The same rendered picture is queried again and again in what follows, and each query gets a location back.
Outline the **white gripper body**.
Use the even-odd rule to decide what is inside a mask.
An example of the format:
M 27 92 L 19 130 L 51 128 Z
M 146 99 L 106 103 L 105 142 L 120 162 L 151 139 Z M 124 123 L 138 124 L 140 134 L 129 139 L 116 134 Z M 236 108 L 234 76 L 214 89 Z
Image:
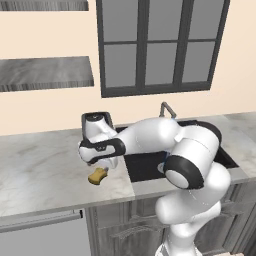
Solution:
M 97 163 L 98 167 L 103 168 L 105 170 L 115 169 L 117 167 L 117 165 L 118 165 L 117 157 L 100 159 Z

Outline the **yellow sponge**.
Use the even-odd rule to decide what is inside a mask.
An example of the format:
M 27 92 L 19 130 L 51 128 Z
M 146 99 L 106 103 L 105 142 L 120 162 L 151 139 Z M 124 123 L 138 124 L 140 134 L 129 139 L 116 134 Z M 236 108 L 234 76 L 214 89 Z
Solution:
M 99 185 L 101 180 L 108 174 L 108 170 L 104 168 L 96 168 L 95 171 L 88 176 L 88 181 L 91 184 Z

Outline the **black sink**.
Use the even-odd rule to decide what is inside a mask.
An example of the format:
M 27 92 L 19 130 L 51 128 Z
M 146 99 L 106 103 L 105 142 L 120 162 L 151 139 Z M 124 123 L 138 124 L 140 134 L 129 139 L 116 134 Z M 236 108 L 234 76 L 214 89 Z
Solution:
M 133 182 L 167 178 L 182 189 L 200 189 L 213 166 L 235 162 L 219 150 L 222 134 L 204 121 L 149 118 L 117 130 Z

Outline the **grey wooden cupboard door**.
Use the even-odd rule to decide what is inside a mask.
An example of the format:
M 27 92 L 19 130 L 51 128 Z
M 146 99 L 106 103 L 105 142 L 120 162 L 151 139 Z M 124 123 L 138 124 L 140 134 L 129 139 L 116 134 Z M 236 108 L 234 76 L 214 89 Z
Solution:
M 234 252 L 256 205 L 256 181 L 233 184 L 221 200 L 221 213 L 197 233 L 195 244 L 203 256 Z
M 155 214 L 156 198 L 85 210 L 91 256 L 154 256 L 167 225 Z

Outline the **grey tap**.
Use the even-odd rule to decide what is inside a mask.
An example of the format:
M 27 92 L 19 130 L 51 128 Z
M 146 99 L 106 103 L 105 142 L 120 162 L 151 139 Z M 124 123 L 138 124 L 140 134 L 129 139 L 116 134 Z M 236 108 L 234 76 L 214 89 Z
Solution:
M 174 112 L 174 110 L 169 106 L 169 104 L 167 102 L 161 103 L 159 117 L 165 117 L 165 115 L 164 115 L 165 110 L 167 110 L 170 113 L 171 118 L 173 118 L 173 119 L 176 118 L 177 114 Z

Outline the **dark framed window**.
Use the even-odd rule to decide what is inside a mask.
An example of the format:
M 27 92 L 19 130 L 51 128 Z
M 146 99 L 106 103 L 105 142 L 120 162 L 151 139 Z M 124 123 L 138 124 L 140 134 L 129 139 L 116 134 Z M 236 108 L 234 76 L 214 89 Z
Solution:
M 211 88 L 230 0 L 96 0 L 104 98 Z

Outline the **grey dishwasher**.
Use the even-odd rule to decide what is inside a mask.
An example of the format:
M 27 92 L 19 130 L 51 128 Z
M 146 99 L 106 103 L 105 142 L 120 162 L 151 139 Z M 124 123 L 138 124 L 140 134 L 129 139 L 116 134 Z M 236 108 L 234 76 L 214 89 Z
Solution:
M 41 219 L 71 211 L 14 219 L 0 218 L 0 222 Z M 0 256 L 91 256 L 84 211 L 82 219 L 1 233 Z

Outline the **grey marble shelf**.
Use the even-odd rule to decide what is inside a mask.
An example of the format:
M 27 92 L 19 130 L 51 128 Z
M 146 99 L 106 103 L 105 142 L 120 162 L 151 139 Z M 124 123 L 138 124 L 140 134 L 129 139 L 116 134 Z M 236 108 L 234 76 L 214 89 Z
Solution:
M 87 0 L 0 0 L 0 11 L 88 11 Z
M 88 56 L 0 60 L 0 92 L 93 86 Z

